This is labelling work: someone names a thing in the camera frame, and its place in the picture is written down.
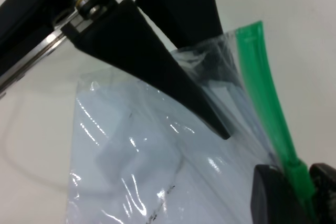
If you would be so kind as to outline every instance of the clear plastic bag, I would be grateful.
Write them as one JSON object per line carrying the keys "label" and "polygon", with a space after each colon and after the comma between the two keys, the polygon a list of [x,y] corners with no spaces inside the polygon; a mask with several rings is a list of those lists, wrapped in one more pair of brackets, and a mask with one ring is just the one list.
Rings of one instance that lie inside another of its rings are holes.
{"label": "clear plastic bag", "polygon": [[[230,55],[221,50],[223,43],[232,47],[225,47]],[[224,115],[228,140],[175,100],[116,68],[83,76],[67,223],[252,223],[254,167],[274,164],[275,157],[234,62],[227,64],[234,47],[221,37],[173,53]],[[211,69],[204,62],[214,52],[222,64]],[[221,76],[222,68],[231,73]]]}

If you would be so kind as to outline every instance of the plastic bag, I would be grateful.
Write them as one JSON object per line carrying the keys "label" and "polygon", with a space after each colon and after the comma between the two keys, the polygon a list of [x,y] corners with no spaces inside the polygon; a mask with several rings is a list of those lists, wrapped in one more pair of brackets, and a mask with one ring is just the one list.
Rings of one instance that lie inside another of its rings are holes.
{"label": "plastic bag", "polygon": [[[254,167],[275,157],[233,61],[227,65],[236,52],[229,38],[173,54],[223,114],[232,135],[226,141],[175,100],[116,68],[82,77],[67,223],[252,223]],[[230,55],[218,50],[222,45]],[[206,48],[223,64],[204,68]],[[222,76],[221,68],[230,74]]]}

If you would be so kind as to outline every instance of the white background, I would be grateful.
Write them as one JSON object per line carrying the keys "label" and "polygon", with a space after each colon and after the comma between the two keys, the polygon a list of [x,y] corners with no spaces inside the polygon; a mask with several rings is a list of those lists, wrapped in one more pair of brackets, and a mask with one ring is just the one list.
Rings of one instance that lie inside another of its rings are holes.
{"label": "white background", "polygon": [[[264,22],[298,154],[336,167],[336,0],[216,1],[225,31]],[[0,100],[0,223],[64,221],[76,83],[106,67],[66,42]]]}

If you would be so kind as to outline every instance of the black plastic part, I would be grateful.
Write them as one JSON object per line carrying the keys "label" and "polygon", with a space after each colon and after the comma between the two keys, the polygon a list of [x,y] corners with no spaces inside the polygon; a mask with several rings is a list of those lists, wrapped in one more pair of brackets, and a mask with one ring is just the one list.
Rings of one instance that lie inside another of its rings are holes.
{"label": "black plastic part", "polygon": [[314,205],[319,223],[336,223],[336,169],[327,164],[313,164],[309,170],[316,187]]}
{"label": "black plastic part", "polygon": [[132,0],[104,13],[78,36],[69,27],[62,30],[79,50],[160,89],[202,118],[219,136],[229,138],[204,92],[172,58]]}
{"label": "black plastic part", "polygon": [[284,175],[269,165],[257,165],[251,198],[254,224],[312,224]]}
{"label": "black plastic part", "polygon": [[66,0],[6,0],[0,7],[0,61],[10,67],[54,31],[51,20],[63,9]]}
{"label": "black plastic part", "polygon": [[223,33],[215,0],[136,0],[177,48]]}

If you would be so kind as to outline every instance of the green zipper strip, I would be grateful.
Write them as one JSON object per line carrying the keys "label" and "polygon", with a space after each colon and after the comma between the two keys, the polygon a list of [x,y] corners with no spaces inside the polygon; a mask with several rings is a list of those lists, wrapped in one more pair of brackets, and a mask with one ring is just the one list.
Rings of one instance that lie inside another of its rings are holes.
{"label": "green zipper strip", "polygon": [[307,214],[315,219],[315,188],[307,166],[297,156],[270,72],[262,22],[236,30],[239,64],[245,87],[276,150],[285,176]]}

